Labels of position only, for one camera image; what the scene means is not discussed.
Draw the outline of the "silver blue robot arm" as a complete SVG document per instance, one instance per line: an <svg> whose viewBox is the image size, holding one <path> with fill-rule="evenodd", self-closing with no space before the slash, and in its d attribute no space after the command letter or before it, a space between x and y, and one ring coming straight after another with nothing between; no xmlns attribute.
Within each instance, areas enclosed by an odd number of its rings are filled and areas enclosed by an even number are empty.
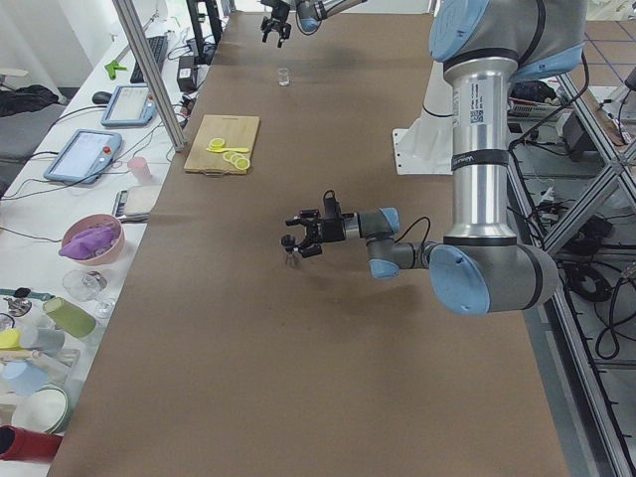
<svg viewBox="0 0 636 477"><path fill-rule="evenodd" d="M438 300L463 315L528 309L558 283L543 250L517 241L507 223L509 86L573 70L582 60L583 1L446 1L429 35L431 56L452 91L453 224L442 242L399 240L398 212L345 214L333 192L322 210L292 219L303 239L284 236L304 257L327 242L365 241L373 277L425 269Z"/></svg>
<svg viewBox="0 0 636 477"><path fill-rule="evenodd" d="M282 47L291 35L292 25L288 23L291 11L295 12L295 22L300 33L311 36L318 31L324 20L362 3L365 0L261 1L262 5L271 9L270 16L264 17L260 25L262 41L266 43L269 34L277 32L277 47Z"/></svg>

